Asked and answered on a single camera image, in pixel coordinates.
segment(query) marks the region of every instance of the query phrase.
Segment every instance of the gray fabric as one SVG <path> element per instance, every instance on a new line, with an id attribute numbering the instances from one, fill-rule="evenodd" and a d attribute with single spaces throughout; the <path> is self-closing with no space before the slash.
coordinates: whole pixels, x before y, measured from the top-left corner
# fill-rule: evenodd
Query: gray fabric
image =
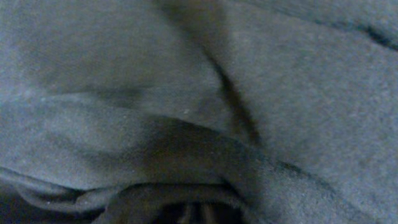
<path id="1" fill-rule="evenodd" d="M 398 223 L 398 1 L 0 16 L 2 222 L 147 223 L 196 201 L 247 223 Z"/>

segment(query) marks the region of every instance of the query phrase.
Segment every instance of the gray blanket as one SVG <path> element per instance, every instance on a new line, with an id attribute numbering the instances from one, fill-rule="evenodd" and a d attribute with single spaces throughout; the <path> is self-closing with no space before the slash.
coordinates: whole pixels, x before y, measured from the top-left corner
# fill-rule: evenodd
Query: gray blanket
<path id="1" fill-rule="evenodd" d="M 2 0 L 0 222 L 398 223 L 397 51 L 397 0 Z"/>

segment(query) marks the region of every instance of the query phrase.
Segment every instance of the fabric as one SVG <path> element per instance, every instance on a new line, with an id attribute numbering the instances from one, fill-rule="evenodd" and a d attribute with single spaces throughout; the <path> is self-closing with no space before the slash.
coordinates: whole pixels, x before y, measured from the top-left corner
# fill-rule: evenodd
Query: fabric
<path id="1" fill-rule="evenodd" d="M 398 223 L 397 21 L 396 0 L 0 1 L 0 223 Z"/>

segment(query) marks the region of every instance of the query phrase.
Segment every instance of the clothing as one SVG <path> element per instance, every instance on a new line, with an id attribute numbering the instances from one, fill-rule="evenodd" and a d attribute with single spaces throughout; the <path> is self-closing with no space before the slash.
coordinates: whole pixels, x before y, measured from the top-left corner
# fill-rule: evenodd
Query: clothing
<path id="1" fill-rule="evenodd" d="M 398 223 L 398 1 L 0 1 L 1 223 Z"/>

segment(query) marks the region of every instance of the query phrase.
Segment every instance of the cloth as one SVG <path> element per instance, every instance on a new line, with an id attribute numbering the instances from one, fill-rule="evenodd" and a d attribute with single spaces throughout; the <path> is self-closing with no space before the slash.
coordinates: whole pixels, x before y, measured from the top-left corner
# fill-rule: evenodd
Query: cloth
<path id="1" fill-rule="evenodd" d="M 397 21 L 396 0 L 0 1 L 1 223 L 398 223 Z"/>

